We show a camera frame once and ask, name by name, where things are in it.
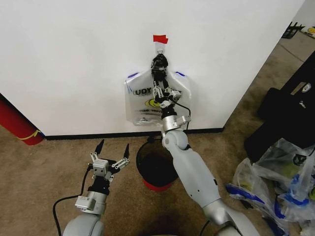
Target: yellow stripe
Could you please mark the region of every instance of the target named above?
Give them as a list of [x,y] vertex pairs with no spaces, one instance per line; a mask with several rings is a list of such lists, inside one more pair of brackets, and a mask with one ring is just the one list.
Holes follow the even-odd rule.
[[19,140],[30,139],[31,137],[36,137],[36,135],[37,135],[38,133],[41,133],[41,131],[36,130],[34,133],[32,133],[31,135],[27,136],[26,138],[19,138],[19,137],[18,137],[18,139],[19,139]]

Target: black cable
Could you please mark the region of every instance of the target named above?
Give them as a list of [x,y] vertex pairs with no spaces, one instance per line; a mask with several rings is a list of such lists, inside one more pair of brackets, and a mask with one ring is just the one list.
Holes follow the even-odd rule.
[[180,106],[180,107],[182,107],[182,108],[187,109],[187,110],[189,111],[189,116],[191,117],[191,111],[190,111],[190,109],[189,109],[188,107],[185,107],[185,106],[183,106],[183,105],[181,105],[181,104],[175,102],[173,99],[170,99],[170,100],[171,100],[172,102],[174,102],[176,105],[178,105],[178,106]]
[[312,150],[312,152],[311,152],[311,154],[309,155],[309,156],[311,156],[312,154],[313,154],[313,152],[315,151],[315,147],[313,148],[313,150]]
[[78,195],[73,195],[73,196],[70,196],[70,197],[60,198],[60,199],[57,200],[57,201],[55,202],[55,204],[53,205],[53,215],[54,215],[54,219],[55,219],[55,223],[56,223],[56,226],[57,226],[57,230],[58,230],[58,235],[59,235],[59,236],[62,236],[62,234],[61,234],[61,229],[60,229],[59,221],[58,221],[57,214],[56,214],[56,205],[57,205],[59,202],[63,201],[63,200],[72,199],[72,198],[77,198],[78,196],[81,196],[81,195],[83,194],[85,179],[87,178],[87,175],[88,175],[88,173],[89,173],[89,171],[90,171],[91,169],[92,169],[92,166],[89,164],[89,167],[87,168],[87,171],[85,172],[84,177],[83,177],[82,186],[81,186],[81,193],[80,193],[80,194],[78,194]]
[[205,225],[202,227],[199,236],[202,236],[203,232],[205,231],[205,228],[207,227],[207,225],[210,223],[210,221],[208,220]]

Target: clear plastic bag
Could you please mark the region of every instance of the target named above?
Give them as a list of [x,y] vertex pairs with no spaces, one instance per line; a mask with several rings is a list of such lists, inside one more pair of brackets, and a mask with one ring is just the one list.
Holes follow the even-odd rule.
[[252,167],[259,176],[278,181],[289,189],[292,178],[298,174],[313,149],[314,146],[301,149],[285,139],[279,139]]
[[312,175],[314,174],[314,158],[315,153],[306,158],[300,166],[299,172],[292,178],[288,191],[279,195],[279,198],[298,206],[305,206],[309,203],[308,195],[314,186]]
[[262,212],[263,217],[272,218],[282,230],[282,235],[288,235],[288,223],[275,214],[274,201],[270,198],[268,187],[255,173],[248,158],[238,165],[232,182],[233,184],[225,185],[231,197],[249,202]]
[[315,234],[315,220],[307,220],[299,222],[302,229],[300,232],[301,236],[314,236]]
[[[181,92],[182,97],[178,103],[190,107],[191,90],[189,78],[180,72],[167,72],[166,80],[173,90]],[[159,103],[154,101],[153,78],[151,70],[144,73],[134,73],[125,80],[126,118],[134,125],[161,126],[162,111]],[[175,106],[177,115],[187,115],[187,110]]]

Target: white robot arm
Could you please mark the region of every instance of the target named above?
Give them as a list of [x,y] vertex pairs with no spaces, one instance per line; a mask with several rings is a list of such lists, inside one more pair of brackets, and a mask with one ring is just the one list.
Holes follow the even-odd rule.
[[174,168],[187,194],[200,205],[208,220],[223,226],[217,235],[259,236],[244,214],[224,204],[219,195],[217,181],[209,168],[200,155],[190,148],[187,135],[178,130],[184,124],[188,127],[191,119],[190,116],[177,118],[174,106],[178,104],[181,93],[169,87],[166,81],[167,66],[168,62],[163,54],[158,54],[153,59],[153,96],[155,101],[160,103],[162,110],[162,144],[173,156]]
[[163,146],[173,156],[174,168],[187,194],[202,208],[211,222],[225,226],[218,235],[259,236],[251,221],[222,201],[218,184],[200,157],[188,146],[187,135],[180,130],[171,130],[163,137]]
[[[104,140],[96,147],[95,152],[90,153],[93,163],[89,168],[93,169],[94,183],[88,188],[88,196],[77,197],[75,206],[82,212],[81,215],[72,219],[66,226],[63,236],[103,236],[104,226],[100,221],[101,216],[106,209],[106,198],[109,195],[109,185],[114,179],[114,174],[129,164],[129,145],[127,145],[123,159],[119,161],[99,159],[97,154],[100,153]],[[58,233],[61,236],[61,230],[56,215],[56,204],[53,207],[54,217],[56,220]]]

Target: beige carpet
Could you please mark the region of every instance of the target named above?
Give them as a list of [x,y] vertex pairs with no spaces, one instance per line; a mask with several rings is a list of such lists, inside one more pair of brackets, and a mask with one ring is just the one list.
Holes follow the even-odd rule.
[[[297,34],[291,40],[281,40],[232,114],[225,130],[219,134],[192,134],[189,143],[199,152],[218,181],[224,201],[243,212],[262,236],[272,235],[260,213],[246,210],[231,199],[224,184],[231,182],[237,165],[246,158],[244,139],[262,121],[255,112],[270,87],[281,88],[312,50],[304,48],[298,58],[288,52],[296,47],[315,45],[315,40]],[[139,175],[135,157],[146,138],[106,139],[102,158],[119,160],[130,144],[130,165],[115,176],[102,218],[106,236],[148,236],[177,234],[197,236],[206,222],[201,209],[186,194],[179,180],[165,192],[148,190]],[[53,203],[80,192],[80,185],[89,153],[100,140],[43,141],[27,146],[0,127],[0,236],[55,236]],[[88,178],[86,187],[92,183]],[[62,230],[79,214],[75,200],[57,207]],[[204,235],[211,236],[216,227],[209,224]],[[292,225],[291,235],[299,235]]]

